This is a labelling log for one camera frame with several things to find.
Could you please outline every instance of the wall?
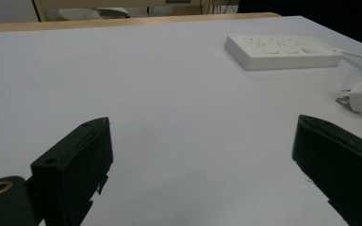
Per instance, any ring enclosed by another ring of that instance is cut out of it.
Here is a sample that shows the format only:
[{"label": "wall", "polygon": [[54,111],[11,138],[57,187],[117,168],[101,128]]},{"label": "wall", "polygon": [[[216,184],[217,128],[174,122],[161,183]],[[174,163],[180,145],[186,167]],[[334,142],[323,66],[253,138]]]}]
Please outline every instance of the wall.
[{"label": "wall", "polygon": [[37,21],[31,0],[0,0],[0,23]]}]

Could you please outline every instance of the white plug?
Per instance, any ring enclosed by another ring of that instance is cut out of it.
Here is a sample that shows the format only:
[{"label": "white plug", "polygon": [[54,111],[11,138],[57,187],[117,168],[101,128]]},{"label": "white plug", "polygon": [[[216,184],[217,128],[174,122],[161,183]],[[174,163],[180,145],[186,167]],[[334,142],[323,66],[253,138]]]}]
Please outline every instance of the white plug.
[{"label": "white plug", "polygon": [[354,85],[349,91],[344,91],[344,96],[337,98],[337,102],[347,105],[353,112],[362,113],[362,82]]}]

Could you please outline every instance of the socket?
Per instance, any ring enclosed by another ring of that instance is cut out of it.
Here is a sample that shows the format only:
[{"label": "socket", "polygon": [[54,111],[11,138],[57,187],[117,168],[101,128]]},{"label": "socket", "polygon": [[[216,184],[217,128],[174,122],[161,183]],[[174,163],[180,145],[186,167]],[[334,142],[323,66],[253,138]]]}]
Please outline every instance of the socket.
[{"label": "socket", "polygon": [[343,54],[313,36],[227,36],[225,49],[249,70],[336,67]]}]

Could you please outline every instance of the white power strip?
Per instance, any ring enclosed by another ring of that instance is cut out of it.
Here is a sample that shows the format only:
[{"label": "white power strip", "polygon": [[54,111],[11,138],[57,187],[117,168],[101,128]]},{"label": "white power strip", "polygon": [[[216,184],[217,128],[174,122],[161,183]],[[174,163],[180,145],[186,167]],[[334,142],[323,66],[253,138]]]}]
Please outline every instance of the white power strip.
[{"label": "white power strip", "polygon": [[343,57],[312,36],[228,35],[224,47],[245,70],[336,67]]}]

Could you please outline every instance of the power cord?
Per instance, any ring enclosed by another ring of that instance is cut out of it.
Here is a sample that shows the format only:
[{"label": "power cord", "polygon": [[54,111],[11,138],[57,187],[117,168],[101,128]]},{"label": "power cord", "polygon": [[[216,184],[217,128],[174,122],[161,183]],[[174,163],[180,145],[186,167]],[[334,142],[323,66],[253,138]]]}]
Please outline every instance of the power cord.
[{"label": "power cord", "polygon": [[[341,53],[355,57],[362,57],[361,54],[338,49]],[[343,90],[342,96],[337,98],[337,102],[348,106],[353,112],[362,113],[362,82],[354,85],[351,90]]]}]

